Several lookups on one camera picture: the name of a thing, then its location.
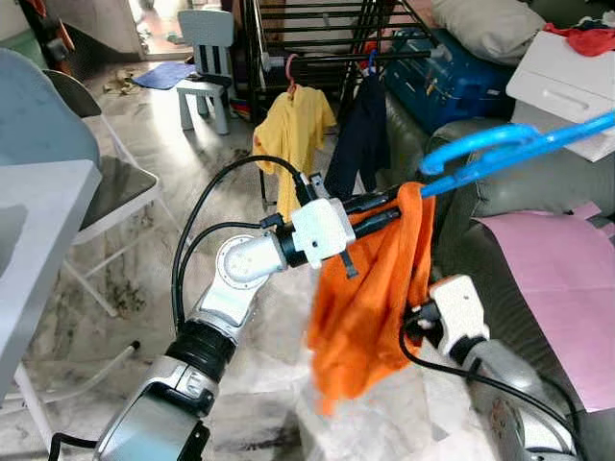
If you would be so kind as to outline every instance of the white plastic drawer unit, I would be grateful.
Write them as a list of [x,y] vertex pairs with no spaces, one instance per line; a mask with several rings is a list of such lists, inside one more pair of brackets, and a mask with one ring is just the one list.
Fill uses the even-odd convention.
[[[512,121],[545,132],[615,109],[615,52],[593,58],[577,53],[564,36],[539,32],[506,93],[517,100]],[[615,129],[570,144],[596,161],[615,151]]]

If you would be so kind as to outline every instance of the yellow shirt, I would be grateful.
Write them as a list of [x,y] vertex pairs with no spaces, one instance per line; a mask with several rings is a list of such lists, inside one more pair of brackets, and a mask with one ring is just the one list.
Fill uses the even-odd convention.
[[[333,125],[335,116],[325,93],[297,85],[293,99],[287,92],[280,94],[267,112],[267,118],[256,127],[252,152],[283,158],[309,175],[314,150],[322,149],[324,131]],[[269,175],[278,175],[278,212],[285,220],[290,219],[290,212],[299,207],[290,173],[270,161],[260,161],[258,166]]]

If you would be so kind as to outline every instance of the blue mat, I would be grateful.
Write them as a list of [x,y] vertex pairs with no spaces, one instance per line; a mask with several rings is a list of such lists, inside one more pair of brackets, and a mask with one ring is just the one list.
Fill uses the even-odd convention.
[[139,86],[153,89],[169,89],[194,72],[194,64],[183,62],[163,62],[155,69],[133,78]]

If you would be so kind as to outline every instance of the black metal rack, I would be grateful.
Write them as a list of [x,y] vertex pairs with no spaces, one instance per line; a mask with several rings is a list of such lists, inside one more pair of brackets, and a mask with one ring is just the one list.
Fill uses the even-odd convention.
[[[402,8],[395,11],[396,5]],[[283,66],[288,51],[301,47],[322,47],[324,56],[313,53],[300,54],[292,62],[292,76],[300,85],[320,88],[329,93],[336,93],[340,101],[339,112],[343,113],[352,102],[355,85],[360,81],[361,73],[357,66],[359,61],[367,61],[369,54],[363,51],[365,43],[376,42],[376,65],[379,70],[390,60],[408,58],[426,58],[431,51],[405,53],[383,53],[381,44],[392,36],[382,36],[388,27],[415,28],[420,33],[414,38],[429,40],[432,49],[438,45],[421,17],[408,4],[407,0],[363,0],[349,3],[292,3],[288,5],[260,5],[258,0],[242,0],[241,9],[246,36],[246,61],[248,70],[248,92],[251,118],[258,123],[265,112],[258,108],[266,106],[267,101],[277,96],[288,87]],[[407,20],[387,26],[386,18],[404,16]],[[264,27],[263,21],[284,20],[292,23],[296,19],[323,19],[323,25]],[[330,18],[356,18],[349,25],[331,25]],[[327,34],[333,31],[350,31],[351,37],[331,38]],[[319,39],[285,39],[289,34],[303,32],[322,32]],[[271,34],[284,34],[282,40],[271,40]],[[343,47],[341,53],[328,52],[327,47]]]

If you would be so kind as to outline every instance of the wall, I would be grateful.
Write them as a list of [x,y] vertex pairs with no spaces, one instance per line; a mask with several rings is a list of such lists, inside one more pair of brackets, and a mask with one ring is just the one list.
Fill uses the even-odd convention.
[[28,22],[13,0],[0,0],[0,40],[16,36],[28,29]]
[[113,50],[140,52],[128,0],[47,0],[47,4],[66,24]]

